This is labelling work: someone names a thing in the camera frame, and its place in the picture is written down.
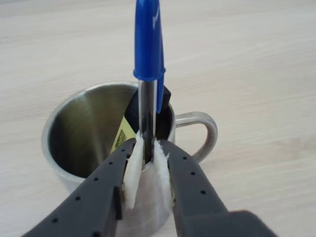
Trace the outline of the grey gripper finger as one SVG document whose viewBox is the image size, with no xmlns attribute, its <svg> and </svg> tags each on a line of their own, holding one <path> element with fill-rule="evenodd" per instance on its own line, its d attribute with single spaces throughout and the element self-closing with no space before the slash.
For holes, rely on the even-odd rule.
<svg viewBox="0 0 316 237">
<path fill-rule="evenodd" d="M 184 150 L 160 140 L 168 155 L 173 216 L 179 237 L 271 237 L 273 231 L 255 214 L 229 211 L 199 163 Z"/>
<path fill-rule="evenodd" d="M 136 140 L 127 140 L 27 237 L 114 237 L 123 218 L 122 182 Z"/>
</svg>

